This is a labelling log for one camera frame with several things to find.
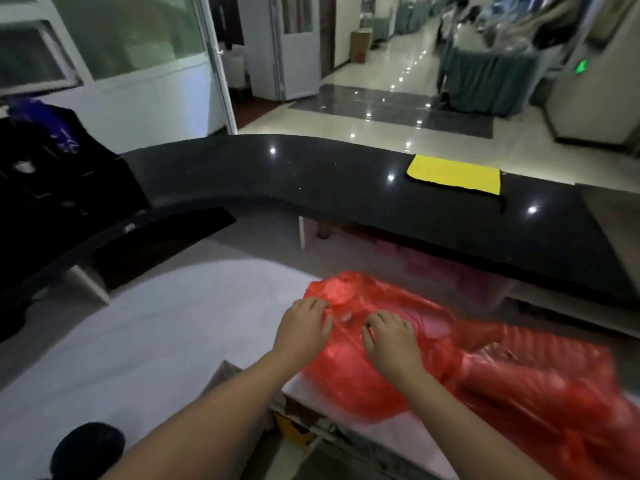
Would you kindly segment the yellow cloth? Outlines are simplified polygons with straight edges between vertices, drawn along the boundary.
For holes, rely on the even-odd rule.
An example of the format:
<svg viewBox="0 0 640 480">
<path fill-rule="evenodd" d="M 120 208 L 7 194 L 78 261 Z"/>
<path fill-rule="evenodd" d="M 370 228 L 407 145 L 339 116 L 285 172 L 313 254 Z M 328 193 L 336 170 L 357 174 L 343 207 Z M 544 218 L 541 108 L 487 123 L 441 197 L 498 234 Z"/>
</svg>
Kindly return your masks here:
<svg viewBox="0 0 640 480">
<path fill-rule="evenodd" d="M 501 194 L 501 172 L 498 168 L 416 154 L 406 174 L 430 184 L 495 196 Z"/>
</svg>

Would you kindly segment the dark floor mat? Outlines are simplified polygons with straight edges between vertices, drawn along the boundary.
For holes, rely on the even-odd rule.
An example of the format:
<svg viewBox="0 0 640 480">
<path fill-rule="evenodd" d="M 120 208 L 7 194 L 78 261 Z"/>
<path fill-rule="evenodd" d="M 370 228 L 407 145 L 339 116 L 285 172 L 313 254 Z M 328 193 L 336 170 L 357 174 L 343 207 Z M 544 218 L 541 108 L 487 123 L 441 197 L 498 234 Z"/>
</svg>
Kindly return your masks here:
<svg viewBox="0 0 640 480">
<path fill-rule="evenodd" d="M 455 111 L 439 96 L 324 84 L 291 109 L 402 125 L 482 139 L 493 138 L 493 117 Z"/>
</svg>

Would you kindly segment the person's left forearm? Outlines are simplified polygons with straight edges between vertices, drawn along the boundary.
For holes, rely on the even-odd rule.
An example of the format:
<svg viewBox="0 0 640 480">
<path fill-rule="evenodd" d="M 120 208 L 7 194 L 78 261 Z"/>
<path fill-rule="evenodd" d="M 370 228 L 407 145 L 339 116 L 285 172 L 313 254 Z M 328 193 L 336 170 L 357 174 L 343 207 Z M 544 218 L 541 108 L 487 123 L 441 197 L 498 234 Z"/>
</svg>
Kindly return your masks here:
<svg viewBox="0 0 640 480">
<path fill-rule="evenodd" d="M 207 480 L 219 474 L 297 373 L 293 364 L 268 352 L 155 428 L 101 480 Z"/>
</svg>

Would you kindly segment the black round stool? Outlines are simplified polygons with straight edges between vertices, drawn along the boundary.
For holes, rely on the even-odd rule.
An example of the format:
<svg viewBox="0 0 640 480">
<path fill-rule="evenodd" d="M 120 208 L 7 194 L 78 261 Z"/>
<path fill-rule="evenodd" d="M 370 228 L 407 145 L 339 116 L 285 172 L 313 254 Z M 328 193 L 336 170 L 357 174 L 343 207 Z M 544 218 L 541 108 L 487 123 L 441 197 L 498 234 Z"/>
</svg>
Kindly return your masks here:
<svg viewBox="0 0 640 480">
<path fill-rule="evenodd" d="M 53 451 L 50 480 L 100 480 L 121 459 L 125 445 L 118 428 L 85 423 L 69 432 Z"/>
</svg>

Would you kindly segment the person's right forearm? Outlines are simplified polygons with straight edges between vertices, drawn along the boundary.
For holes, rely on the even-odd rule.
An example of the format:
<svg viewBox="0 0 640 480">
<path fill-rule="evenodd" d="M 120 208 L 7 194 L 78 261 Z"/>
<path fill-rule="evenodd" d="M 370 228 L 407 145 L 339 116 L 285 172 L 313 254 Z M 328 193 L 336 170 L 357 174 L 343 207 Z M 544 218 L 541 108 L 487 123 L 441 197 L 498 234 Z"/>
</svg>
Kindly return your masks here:
<svg viewBox="0 0 640 480">
<path fill-rule="evenodd" d="M 459 480 L 555 480 L 426 371 L 401 374 L 394 386 L 410 403 Z"/>
</svg>

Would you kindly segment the blue cloth item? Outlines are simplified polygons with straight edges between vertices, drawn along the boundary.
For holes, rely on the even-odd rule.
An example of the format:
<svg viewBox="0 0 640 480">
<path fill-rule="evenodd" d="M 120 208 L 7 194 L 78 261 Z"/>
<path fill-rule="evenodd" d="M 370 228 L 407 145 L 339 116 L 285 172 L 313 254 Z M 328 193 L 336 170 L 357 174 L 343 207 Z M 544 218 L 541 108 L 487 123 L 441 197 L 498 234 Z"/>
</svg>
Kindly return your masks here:
<svg viewBox="0 0 640 480">
<path fill-rule="evenodd" d="M 9 96 L 7 99 L 9 117 L 16 121 L 39 125 L 53 138 L 57 147 L 65 153 L 77 153 L 79 143 L 68 124 L 53 112 L 52 108 L 39 99 Z"/>
</svg>

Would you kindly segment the white door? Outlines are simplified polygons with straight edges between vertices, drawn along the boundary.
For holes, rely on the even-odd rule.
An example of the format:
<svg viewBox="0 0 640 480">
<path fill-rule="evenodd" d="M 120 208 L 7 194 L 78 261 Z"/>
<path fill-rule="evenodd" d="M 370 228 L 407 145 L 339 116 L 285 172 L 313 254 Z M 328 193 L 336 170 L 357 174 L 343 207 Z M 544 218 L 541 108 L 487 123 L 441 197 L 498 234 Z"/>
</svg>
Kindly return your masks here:
<svg viewBox="0 0 640 480">
<path fill-rule="evenodd" d="M 321 86 L 319 0 L 237 0 L 252 94 L 275 102 Z"/>
</svg>

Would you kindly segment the white bin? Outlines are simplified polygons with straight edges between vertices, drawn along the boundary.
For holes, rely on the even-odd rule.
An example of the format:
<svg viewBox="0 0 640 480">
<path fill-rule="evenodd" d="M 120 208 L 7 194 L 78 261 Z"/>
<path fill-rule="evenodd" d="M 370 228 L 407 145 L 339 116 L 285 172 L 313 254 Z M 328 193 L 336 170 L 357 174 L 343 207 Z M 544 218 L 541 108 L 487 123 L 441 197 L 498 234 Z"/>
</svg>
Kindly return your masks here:
<svg viewBox="0 0 640 480">
<path fill-rule="evenodd" d="M 246 48 L 244 45 L 231 45 L 220 52 L 225 78 L 229 89 L 248 89 L 251 87 Z"/>
</svg>

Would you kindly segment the white cabinet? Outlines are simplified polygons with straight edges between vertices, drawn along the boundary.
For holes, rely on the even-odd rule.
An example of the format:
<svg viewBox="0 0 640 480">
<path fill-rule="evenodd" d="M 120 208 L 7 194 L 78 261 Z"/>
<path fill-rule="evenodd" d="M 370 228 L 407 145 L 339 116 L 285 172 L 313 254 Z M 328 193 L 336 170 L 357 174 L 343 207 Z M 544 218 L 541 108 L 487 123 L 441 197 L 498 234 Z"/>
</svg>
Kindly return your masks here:
<svg viewBox="0 0 640 480">
<path fill-rule="evenodd" d="M 543 107 L 555 142 L 635 152 L 640 147 L 640 0 L 591 0 Z M 574 69 L 589 59 L 587 71 Z"/>
</svg>

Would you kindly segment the pile of clothes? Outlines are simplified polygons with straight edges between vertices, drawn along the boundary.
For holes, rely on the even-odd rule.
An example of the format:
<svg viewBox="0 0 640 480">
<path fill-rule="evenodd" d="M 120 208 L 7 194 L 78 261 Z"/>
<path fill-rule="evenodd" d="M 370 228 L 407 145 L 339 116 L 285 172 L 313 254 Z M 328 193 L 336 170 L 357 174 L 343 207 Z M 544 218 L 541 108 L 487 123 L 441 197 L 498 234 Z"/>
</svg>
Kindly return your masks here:
<svg viewBox="0 0 640 480">
<path fill-rule="evenodd" d="M 454 46 L 497 50 L 528 43 L 537 50 L 562 44 L 579 18 L 581 0 L 455 0 L 440 34 Z"/>
</svg>

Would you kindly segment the black curved counter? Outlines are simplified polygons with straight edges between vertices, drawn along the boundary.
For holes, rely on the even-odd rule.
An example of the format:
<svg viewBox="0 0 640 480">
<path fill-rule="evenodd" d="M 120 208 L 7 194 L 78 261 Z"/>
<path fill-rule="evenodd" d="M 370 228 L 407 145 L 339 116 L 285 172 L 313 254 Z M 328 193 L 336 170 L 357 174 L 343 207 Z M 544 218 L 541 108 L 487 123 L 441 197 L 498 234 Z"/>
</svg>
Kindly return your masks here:
<svg viewBox="0 0 640 480">
<path fill-rule="evenodd" d="M 91 236 L 25 282 L 46 287 L 107 243 L 184 212 L 274 206 L 587 301 L 593 322 L 640 339 L 640 290 L 576 185 L 501 172 L 501 194 L 420 182 L 412 157 L 318 137 L 191 139 L 122 155 L 149 209 Z"/>
</svg>

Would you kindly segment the brown cardboard box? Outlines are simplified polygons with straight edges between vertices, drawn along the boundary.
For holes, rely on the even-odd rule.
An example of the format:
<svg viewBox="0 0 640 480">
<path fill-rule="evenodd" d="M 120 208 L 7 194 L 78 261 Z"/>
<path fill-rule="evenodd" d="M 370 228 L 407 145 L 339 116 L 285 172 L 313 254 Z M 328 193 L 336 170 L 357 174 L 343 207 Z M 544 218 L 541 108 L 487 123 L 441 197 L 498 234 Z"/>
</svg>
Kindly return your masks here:
<svg viewBox="0 0 640 480">
<path fill-rule="evenodd" d="M 350 33 L 349 61 L 352 64 L 365 64 L 372 45 L 372 28 L 361 28 Z"/>
</svg>

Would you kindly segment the red plastic bag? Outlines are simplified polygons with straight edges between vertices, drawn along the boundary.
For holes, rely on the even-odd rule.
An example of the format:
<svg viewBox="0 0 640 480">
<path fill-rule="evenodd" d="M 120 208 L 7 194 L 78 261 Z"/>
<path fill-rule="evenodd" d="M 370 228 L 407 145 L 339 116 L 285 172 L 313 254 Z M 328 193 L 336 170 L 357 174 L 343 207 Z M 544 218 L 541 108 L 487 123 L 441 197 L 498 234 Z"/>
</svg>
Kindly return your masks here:
<svg viewBox="0 0 640 480">
<path fill-rule="evenodd" d="M 640 480 L 640 406 L 609 348 L 479 321 L 442 341 L 457 397 L 557 480 Z"/>
<path fill-rule="evenodd" d="M 309 284 L 305 297 L 330 304 L 332 334 L 306 366 L 306 379 L 336 407 L 366 422 L 380 422 L 409 410 L 405 398 L 372 366 L 362 341 L 367 316 L 379 310 L 412 325 L 424 368 L 452 392 L 461 353 L 451 337 L 457 319 L 443 306 L 357 271 Z"/>
</svg>

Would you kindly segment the person's left hand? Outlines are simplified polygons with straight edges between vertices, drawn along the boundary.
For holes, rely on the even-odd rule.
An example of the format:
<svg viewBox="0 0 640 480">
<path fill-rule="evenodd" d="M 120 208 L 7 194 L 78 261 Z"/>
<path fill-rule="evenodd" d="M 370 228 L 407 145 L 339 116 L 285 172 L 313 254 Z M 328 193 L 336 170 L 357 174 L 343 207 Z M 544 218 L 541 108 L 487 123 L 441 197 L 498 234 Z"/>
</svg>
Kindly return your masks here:
<svg viewBox="0 0 640 480">
<path fill-rule="evenodd" d="M 321 325 L 330 304 L 322 298 L 297 299 L 284 313 L 272 351 L 286 368 L 297 373 L 325 348 Z"/>
</svg>

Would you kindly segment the person's right hand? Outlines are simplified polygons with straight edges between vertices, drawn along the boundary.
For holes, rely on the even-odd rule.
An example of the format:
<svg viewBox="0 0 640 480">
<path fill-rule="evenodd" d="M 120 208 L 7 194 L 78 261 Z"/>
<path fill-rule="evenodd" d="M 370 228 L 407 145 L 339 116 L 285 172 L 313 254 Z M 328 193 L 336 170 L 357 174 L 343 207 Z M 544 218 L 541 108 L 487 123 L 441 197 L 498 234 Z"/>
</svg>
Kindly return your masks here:
<svg viewBox="0 0 640 480">
<path fill-rule="evenodd" d="M 369 361 L 390 384 L 402 388 L 426 372 L 411 323 L 379 310 L 367 316 L 364 325 L 375 341 L 374 354 L 367 354 Z"/>
</svg>

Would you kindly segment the table with grey cloth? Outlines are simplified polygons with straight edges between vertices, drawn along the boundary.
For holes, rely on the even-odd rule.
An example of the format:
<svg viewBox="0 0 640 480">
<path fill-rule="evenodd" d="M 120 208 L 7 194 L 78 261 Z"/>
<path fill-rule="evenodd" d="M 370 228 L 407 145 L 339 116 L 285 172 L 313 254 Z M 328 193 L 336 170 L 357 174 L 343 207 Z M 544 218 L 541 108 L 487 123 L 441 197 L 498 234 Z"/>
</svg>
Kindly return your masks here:
<svg viewBox="0 0 640 480">
<path fill-rule="evenodd" d="M 539 81 L 539 52 L 470 50 L 446 41 L 439 55 L 436 88 L 450 109 L 510 118 L 529 106 Z"/>
</svg>

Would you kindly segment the white framed glass partition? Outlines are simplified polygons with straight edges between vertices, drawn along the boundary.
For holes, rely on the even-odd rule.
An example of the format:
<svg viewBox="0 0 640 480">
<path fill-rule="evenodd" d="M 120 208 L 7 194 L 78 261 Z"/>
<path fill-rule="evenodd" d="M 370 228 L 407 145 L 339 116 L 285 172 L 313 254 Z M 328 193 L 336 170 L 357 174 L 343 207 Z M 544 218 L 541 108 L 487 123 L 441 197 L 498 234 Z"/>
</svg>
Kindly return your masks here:
<svg viewBox="0 0 640 480">
<path fill-rule="evenodd" d="M 208 0 L 0 0 L 0 119 L 73 110 L 115 153 L 237 125 Z"/>
</svg>

